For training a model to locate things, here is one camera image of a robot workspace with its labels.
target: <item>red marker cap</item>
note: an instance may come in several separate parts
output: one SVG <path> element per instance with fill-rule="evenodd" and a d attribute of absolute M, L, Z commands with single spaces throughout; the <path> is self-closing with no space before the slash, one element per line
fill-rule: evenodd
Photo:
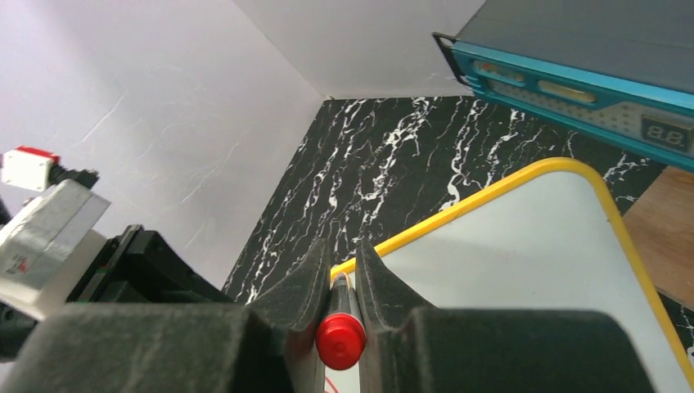
<path fill-rule="evenodd" d="M 327 316 L 318 326 L 316 347 L 323 363 L 334 370 L 346 370 L 362 357 L 367 335 L 362 324 L 350 314 Z"/>

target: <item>digital display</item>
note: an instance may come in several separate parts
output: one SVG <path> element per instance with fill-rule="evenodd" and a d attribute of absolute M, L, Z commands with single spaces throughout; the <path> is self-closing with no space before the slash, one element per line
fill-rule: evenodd
<path fill-rule="evenodd" d="M 692 127 L 686 128 L 647 117 L 641 118 L 641 135 L 647 141 L 684 152 L 689 151 L 692 143 Z"/>

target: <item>marker body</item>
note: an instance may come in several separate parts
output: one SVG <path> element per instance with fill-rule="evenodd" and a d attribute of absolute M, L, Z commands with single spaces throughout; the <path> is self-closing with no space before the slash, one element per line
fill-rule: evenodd
<path fill-rule="evenodd" d="M 332 283 L 326 317 L 316 331 L 316 347 L 323 363 L 335 370 L 354 366 L 366 345 L 357 293 L 346 274 Z"/>

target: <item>wooden surface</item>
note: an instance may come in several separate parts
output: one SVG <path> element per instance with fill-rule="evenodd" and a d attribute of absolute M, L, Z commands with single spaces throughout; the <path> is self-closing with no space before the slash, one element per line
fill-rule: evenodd
<path fill-rule="evenodd" d="M 656 287 L 694 307 L 694 174 L 667 168 L 624 223 Z"/>

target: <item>black marble surface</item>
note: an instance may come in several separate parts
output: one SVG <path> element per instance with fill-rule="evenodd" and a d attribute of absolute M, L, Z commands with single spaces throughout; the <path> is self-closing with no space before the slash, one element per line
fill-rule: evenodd
<path fill-rule="evenodd" d="M 327 101 L 224 290 L 246 303 L 284 277 L 314 239 L 333 244 L 340 263 L 354 255 L 358 239 L 382 242 L 552 156 L 574 157 L 603 174 L 622 214 L 664 168 L 473 97 Z M 675 308 L 675 324 L 691 327 L 687 310 Z M 685 346 L 692 346 L 690 333 Z"/>

